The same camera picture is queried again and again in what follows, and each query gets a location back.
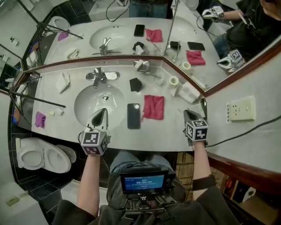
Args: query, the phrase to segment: small white bottle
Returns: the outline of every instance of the small white bottle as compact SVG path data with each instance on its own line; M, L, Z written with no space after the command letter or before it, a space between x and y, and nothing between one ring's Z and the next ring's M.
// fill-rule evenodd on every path
M14 37L11 37L10 41L12 42L13 45L15 45L15 46L18 45L18 40L16 40Z
M0 60L2 60L3 62L7 62L9 59L8 56L4 55L4 54L0 54Z

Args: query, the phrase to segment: sink drain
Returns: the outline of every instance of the sink drain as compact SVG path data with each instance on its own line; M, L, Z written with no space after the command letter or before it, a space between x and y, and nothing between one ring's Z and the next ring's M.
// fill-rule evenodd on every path
M109 96L107 94L105 94L102 99L106 102L109 99Z

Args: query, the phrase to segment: forearm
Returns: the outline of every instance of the forearm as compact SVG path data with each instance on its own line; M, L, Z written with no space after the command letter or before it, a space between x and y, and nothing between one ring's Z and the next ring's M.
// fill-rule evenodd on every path
M203 142L194 142L194 171L193 179L208 177L211 174L211 168L208 161L208 155ZM206 191L199 190L193 192L193 199L196 200Z
M224 12L224 16L223 16L222 19L241 20L241 17L239 16L239 13L241 15L244 15L244 13L241 10Z
M100 156L88 156L77 197L77 206L95 218L98 215L100 202L100 160Z

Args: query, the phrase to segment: person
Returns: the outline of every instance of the person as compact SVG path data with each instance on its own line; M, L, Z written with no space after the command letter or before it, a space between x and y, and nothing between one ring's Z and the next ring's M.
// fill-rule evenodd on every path
M203 142L194 142L194 174L193 181L206 179L211 176L205 145ZM122 193L120 182L120 169L128 163L139 162L138 158L132 154L121 151L118 153L110 166L110 176L108 180L107 201L108 206L101 206L99 211L99 168L100 157L88 156L80 183L77 197L77 206L69 201L62 200L59 203L53 225L120 225L124 211L112 207L112 202L122 202L126 196ZM162 156L154 155L151 162L172 170L169 162ZM179 199L179 193L184 193L181 186L176 186L171 190L171 196ZM166 209L169 220L161 223L159 218L151 221L152 214L141 214L138 219L128 224L189 224L189 225L238 225L239 222L228 208L220 189L216 186L200 188L193 191L193 200L173 203Z
M239 10L225 12L222 17L232 20L234 26L213 44L220 58L238 49L247 62L281 34L281 0L241 0L237 6ZM239 13L252 21L257 36L250 33Z
M131 0L129 17L152 17L166 19L168 0Z

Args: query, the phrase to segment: black t-shirt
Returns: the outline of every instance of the black t-shirt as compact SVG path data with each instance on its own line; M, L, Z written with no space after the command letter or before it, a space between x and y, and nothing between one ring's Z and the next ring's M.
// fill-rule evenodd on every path
M111 202L120 202L124 197L122 193L119 174L111 174L108 182L107 200L108 206L100 207L100 215L94 218L88 212L78 208L69 201L62 200L58 206L53 225L118 225L124 210L117 210L110 207ZM173 218L173 225L238 225L239 222L228 208L220 190L217 187L211 187L206 190L196 201L186 201L169 205L166 211ZM149 224L158 225L160 221L151 222L150 214L142 214L137 219L138 225Z
M266 15L259 0L241 0L237 6L254 24L259 39L250 34L244 22L240 21L227 30L227 41L231 50L238 49L248 61L281 34L281 21Z

